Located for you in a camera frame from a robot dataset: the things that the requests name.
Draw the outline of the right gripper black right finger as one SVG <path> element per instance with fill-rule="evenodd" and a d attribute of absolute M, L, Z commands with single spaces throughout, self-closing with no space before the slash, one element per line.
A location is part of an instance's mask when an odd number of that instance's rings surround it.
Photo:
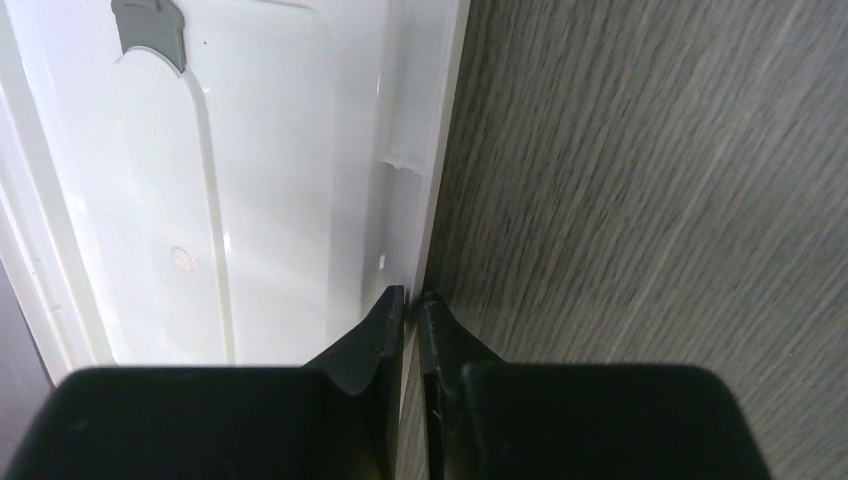
<path fill-rule="evenodd" d="M 767 479 L 735 397 L 691 365 L 517 364 L 417 306 L 432 479 Z"/>

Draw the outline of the white plastic tray lid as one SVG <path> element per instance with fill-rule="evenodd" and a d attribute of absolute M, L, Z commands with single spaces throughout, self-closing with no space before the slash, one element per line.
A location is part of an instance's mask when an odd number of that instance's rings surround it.
<path fill-rule="evenodd" d="M 300 365 L 420 294 L 466 1 L 5 1 L 1 258 L 54 382 Z"/>

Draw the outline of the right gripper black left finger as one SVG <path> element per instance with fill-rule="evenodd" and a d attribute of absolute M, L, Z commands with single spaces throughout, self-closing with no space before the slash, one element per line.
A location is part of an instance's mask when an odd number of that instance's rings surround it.
<path fill-rule="evenodd" d="M 405 292 L 300 367 L 98 367 L 36 415 L 9 479 L 391 479 Z"/>

